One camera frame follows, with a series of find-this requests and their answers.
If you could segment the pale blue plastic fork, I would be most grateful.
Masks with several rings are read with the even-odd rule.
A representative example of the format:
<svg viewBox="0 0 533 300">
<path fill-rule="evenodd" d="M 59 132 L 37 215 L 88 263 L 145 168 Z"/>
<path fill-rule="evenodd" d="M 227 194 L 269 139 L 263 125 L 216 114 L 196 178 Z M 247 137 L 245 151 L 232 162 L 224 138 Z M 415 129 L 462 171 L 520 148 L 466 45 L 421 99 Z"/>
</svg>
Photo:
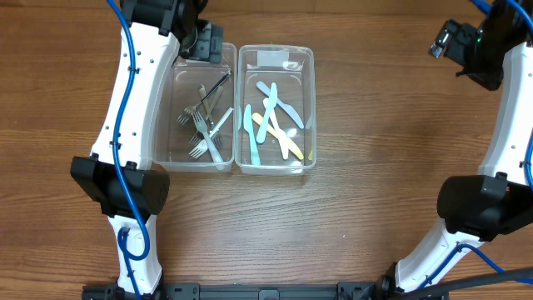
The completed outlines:
<svg viewBox="0 0 533 300">
<path fill-rule="evenodd" d="M 192 117 L 197 131 L 199 131 L 203 135 L 204 140 L 207 142 L 208 150 L 212 156 L 213 162 L 222 163 L 222 156 L 220 155 L 217 150 L 217 147 L 210 138 L 209 132 L 207 131 L 207 124 L 203 116 L 199 112 L 194 112 L 192 114 Z"/>
</svg>

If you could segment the wide metal fork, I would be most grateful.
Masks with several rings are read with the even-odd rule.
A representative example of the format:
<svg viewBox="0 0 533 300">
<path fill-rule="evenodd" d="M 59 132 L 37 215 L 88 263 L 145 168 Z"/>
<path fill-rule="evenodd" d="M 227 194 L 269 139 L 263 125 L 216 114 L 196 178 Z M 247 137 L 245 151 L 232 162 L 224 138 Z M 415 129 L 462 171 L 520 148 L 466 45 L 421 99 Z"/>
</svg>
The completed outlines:
<svg viewBox="0 0 533 300">
<path fill-rule="evenodd" d="M 201 85 L 201 88 L 199 89 L 199 94 L 200 94 L 200 96 L 206 96 L 207 95 L 205 87 L 203 85 Z M 207 104 L 208 103 L 209 103 L 209 101 L 207 99 L 203 102 L 203 106 L 206 109 L 206 113 L 208 111 L 208 108 L 207 108 Z M 209 129 L 209 132 L 210 132 L 210 122 L 207 120 L 207 123 L 208 123 L 208 129 Z M 217 136 L 216 140 L 213 141 L 213 142 L 215 143 L 215 145 L 219 146 L 222 143 L 222 140 Z"/>
</svg>

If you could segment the white plastic fork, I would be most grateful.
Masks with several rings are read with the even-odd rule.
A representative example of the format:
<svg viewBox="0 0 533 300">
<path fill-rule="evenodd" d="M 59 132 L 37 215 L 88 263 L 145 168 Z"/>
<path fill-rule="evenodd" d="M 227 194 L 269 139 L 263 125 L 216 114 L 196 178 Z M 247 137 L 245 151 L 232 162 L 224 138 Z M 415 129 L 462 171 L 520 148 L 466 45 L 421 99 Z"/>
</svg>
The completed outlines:
<svg viewBox="0 0 533 300">
<path fill-rule="evenodd" d="M 212 141 L 216 140 L 217 134 L 226 122 L 226 120 L 230 117 L 232 114 L 234 108 L 230 107 L 226 110 L 224 115 L 221 117 L 219 122 L 216 124 L 216 126 L 213 128 L 212 132 L 210 133 L 210 138 Z M 207 142 L 205 140 L 201 140 L 190 152 L 189 155 L 193 158 L 199 158 L 205 151 L 208 150 Z"/>
</svg>

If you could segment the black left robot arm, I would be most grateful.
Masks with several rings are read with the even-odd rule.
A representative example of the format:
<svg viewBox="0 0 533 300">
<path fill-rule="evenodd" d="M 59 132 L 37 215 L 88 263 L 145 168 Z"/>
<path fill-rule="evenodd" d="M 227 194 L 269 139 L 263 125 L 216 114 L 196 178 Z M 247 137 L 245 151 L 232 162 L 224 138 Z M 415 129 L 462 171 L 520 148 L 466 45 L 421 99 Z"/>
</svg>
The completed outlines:
<svg viewBox="0 0 533 300">
<path fill-rule="evenodd" d="M 105 121 L 88 157 L 70 173 L 112 226 L 120 273 L 115 283 L 86 286 L 84 299 L 165 299 L 157 257 L 157 215 L 170 178 L 152 170 L 157 115 L 178 58 L 219 63 L 221 27 L 199 15 L 204 1 L 121 0 L 109 7 L 121 23 L 121 57 Z"/>
</svg>

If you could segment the pale grey-blue plastic knife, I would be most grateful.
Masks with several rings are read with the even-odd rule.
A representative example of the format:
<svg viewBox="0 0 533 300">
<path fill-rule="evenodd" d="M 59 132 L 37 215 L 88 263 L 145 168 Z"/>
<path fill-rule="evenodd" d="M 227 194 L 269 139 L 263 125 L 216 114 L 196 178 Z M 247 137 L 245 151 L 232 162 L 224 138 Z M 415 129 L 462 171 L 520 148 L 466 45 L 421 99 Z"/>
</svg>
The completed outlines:
<svg viewBox="0 0 533 300">
<path fill-rule="evenodd" d="M 258 81 L 256 86 L 264 95 L 270 96 L 271 90 L 264 82 Z M 281 99 L 277 100 L 277 105 L 288 114 L 300 129 L 304 128 L 300 115 L 292 105 L 284 103 Z"/>
</svg>

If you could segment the teal plastic knife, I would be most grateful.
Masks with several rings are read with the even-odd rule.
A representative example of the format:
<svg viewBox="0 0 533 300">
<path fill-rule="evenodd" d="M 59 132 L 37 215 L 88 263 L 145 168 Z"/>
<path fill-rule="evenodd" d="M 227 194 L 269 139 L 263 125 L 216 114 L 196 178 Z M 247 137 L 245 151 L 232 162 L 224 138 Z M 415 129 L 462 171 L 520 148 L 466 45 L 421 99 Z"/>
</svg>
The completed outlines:
<svg viewBox="0 0 533 300">
<path fill-rule="evenodd" d="M 245 131 L 249 135 L 249 143 L 250 143 L 250 156 L 251 156 L 251 162 L 252 165 L 260 165 L 260 155 L 257 149 L 257 143 L 254 135 L 254 128 L 252 124 L 252 109 L 251 105 L 247 104 L 245 107 L 244 117 L 243 117 L 243 125 Z"/>
</svg>

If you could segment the dark metal fork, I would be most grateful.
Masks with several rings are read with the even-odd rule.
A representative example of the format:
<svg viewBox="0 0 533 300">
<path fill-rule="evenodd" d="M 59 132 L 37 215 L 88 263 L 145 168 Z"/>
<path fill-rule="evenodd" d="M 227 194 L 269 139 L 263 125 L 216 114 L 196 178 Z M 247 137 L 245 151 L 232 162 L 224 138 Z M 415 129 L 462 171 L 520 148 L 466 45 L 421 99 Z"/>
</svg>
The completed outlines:
<svg viewBox="0 0 533 300">
<path fill-rule="evenodd" d="M 222 86 L 222 84 L 232 75 L 232 71 L 228 71 L 225 73 L 221 79 L 215 84 L 215 86 L 209 91 L 205 92 L 203 95 L 200 96 L 200 99 L 198 102 L 194 105 L 186 106 L 183 110 L 183 112 L 178 116 L 177 122 L 181 125 L 185 124 L 192 115 L 197 111 L 199 107 L 204 107 L 206 118 L 210 122 L 210 124 L 213 124 L 213 121 L 211 119 L 211 110 L 210 105 L 207 103 L 207 99 L 218 90 Z"/>
</svg>

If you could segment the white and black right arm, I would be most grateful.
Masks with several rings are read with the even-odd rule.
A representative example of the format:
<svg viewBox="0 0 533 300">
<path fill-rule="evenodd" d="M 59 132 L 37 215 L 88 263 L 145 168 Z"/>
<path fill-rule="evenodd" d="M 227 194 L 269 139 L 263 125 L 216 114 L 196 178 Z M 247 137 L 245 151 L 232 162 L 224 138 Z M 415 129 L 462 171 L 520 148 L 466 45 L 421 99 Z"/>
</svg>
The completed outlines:
<svg viewBox="0 0 533 300">
<path fill-rule="evenodd" d="M 453 290 L 515 281 L 481 250 L 485 243 L 532 223 L 532 3 L 477 1 L 477 27 L 450 19 L 429 54 L 447 57 L 489 91 L 501 90 L 491 144 L 475 175 L 445 180 L 438 219 L 416 248 L 375 283 L 373 299 L 444 299 Z"/>
</svg>

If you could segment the white plastic knife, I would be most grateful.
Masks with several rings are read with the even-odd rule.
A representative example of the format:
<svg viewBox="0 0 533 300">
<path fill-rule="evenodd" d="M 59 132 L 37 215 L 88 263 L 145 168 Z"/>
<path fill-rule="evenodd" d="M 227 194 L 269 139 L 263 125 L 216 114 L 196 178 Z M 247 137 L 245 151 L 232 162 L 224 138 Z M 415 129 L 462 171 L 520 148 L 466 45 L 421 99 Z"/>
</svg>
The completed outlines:
<svg viewBox="0 0 533 300">
<path fill-rule="evenodd" d="M 268 100 L 268 97 L 263 99 L 264 108 L 266 108 L 266 106 L 267 106 L 267 100 Z M 280 145 L 281 155 L 282 155 L 284 160 L 287 160 L 288 159 L 289 149 L 288 149 L 288 145 L 286 143 L 286 134 L 279 127 L 278 121 L 276 119 L 275 111 L 273 111 L 271 113 L 270 117 L 273 117 L 272 125 L 273 125 L 274 130 L 275 130 L 275 132 L 277 134 L 277 140 L 278 140 L 279 145 Z"/>
</svg>

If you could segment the light blue plastic knife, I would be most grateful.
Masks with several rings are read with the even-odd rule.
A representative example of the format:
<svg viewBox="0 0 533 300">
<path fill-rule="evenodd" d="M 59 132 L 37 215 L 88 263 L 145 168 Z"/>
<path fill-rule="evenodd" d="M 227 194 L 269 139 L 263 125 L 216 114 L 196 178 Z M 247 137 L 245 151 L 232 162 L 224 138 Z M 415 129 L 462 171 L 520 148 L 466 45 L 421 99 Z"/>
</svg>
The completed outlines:
<svg viewBox="0 0 533 300">
<path fill-rule="evenodd" d="M 272 83 L 270 87 L 269 98 L 267 100 L 267 105 L 263 115 L 262 122 L 260 124 L 258 133 L 257 133 L 257 142 L 263 144 L 267 135 L 267 127 L 269 123 L 269 117 L 274 111 L 275 106 L 277 105 L 278 91 L 276 83 Z"/>
</svg>

